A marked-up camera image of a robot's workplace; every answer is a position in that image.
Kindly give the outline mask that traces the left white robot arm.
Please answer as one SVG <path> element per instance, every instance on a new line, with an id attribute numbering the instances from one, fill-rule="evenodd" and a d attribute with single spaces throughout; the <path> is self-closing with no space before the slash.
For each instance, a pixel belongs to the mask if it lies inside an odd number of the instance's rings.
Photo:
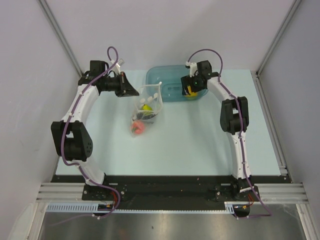
<path id="1" fill-rule="evenodd" d="M 90 61 L 90 69 L 80 77 L 76 96 L 60 121 L 52 122 L 50 129 L 58 156 L 63 163 L 76 167 L 85 183 L 94 186 L 93 194 L 100 200 L 110 196 L 111 188 L 106 174 L 92 157 L 93 140 L 86 128 L 91 109 L 102 92 L 113 92 L 119 98 L 138 96 L 125 72 L 120 68 L 124 61 Z"/>

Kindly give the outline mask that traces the green pear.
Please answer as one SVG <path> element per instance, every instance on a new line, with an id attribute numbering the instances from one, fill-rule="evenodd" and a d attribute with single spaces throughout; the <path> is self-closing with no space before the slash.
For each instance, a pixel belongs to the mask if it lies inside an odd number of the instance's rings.
<path id="1" fill-rule="evenodd" d="M 142 113 L 144 115 L 152 115 L 153 114 L 153 109 L 147 104 L 142 105 L 140 110 L 142 111 Z"/>

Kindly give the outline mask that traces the peach fruit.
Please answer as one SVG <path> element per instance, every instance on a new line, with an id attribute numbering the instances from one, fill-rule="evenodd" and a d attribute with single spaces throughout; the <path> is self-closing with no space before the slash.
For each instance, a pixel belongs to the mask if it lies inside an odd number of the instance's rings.
<path id="1" fill-rule="evenodd" d="M 140 135 L 145 131 L 145 124 L 141 120 L 135 120 L 131 124 L 131 132 L 135 135 Z"/>

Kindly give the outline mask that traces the black grape bunch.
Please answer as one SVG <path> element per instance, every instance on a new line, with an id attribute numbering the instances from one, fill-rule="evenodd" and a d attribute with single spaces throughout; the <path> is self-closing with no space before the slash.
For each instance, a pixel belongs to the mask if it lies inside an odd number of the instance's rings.
<path id="1" fill-rule="evenodd" d="M 146 123 L 153 123 L 156 120 L 157 114 L 153 111 L 139 111 L 136 114 L 135 119 L 138 121 L 146 122 Z"/>

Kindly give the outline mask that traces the clear dotted zip bag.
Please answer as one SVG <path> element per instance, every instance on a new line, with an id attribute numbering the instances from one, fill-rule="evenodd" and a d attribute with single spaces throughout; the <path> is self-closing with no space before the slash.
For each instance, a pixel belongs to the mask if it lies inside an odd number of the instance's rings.
<path id="1" fill-rule="evenodd" d="M 159 113 L 163 109 L 161 94 L 162 82 L 146 84 L 138 89 L 139 96 L 134 97 L 133 111 L 130 118 L 132 136 L 139 136 L 148 132 L 156 123 Z"/>

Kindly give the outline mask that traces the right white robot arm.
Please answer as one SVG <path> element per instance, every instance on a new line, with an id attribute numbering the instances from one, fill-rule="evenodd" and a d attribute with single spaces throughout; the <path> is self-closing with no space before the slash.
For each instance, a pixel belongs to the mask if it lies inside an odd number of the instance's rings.
<path id="1" fill-rule="evenodd" d="M 230 194 L 242 201 L 252 190 L 251 170 L 246 148 L 249 126 L 249 104 L 245 96 L 237 96 L 221 81 L 221 74 L 213 72 L 209 61 L 185 63 L 189 74 L 181 77 L 182 94 L 190 96 L 202 90 L 213 93 L 221 103 L 219 123 L 231 147 L 232 176 Z"/>

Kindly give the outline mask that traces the orange fruit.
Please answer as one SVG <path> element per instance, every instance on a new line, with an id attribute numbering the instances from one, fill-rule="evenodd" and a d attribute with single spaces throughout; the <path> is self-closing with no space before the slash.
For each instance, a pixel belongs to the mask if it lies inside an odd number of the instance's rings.
<path id="1" fill-rule="evenodd" d="M 184 96 L 186 97 L 186 99 L 190 100 L 190 101 L 191 100 L 196 100 L 197 97 L 198 97 L 198 93 L 197 92 L 193 92 L 190 85 L 187 86 L 187 90 L 185 90 L 184 93 L 185 93 Z"/>

